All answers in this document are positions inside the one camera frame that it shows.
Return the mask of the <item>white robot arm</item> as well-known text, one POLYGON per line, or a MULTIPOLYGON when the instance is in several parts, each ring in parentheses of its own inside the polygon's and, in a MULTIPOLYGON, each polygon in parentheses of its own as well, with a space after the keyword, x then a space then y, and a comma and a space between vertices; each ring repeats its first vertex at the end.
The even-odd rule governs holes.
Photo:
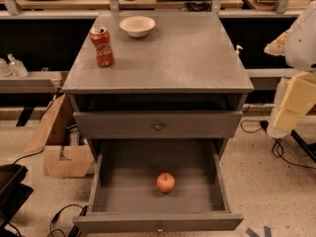
POLYGON ((316 105, 316 1, 309 3, 291 27, 269 43, 264 52, 284 56, 288 66, 299 70, 290 79, 281 78, 267 133, 273 138, 290 134, 316 105))

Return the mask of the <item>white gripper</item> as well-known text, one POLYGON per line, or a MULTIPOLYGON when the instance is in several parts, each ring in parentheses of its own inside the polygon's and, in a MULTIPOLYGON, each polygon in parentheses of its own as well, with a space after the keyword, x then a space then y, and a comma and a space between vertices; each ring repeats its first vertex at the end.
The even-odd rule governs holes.
MULTIPOLYGON (((272 56, 285 56, 287 31, 268 43, 264 53, 272 56)), ((282 110, 276 110, 272 117, 272 128, 291 132, 316 105, 316 74, 303 72, 293 76, 288 83, 285 96, 281 102, 282 110)))

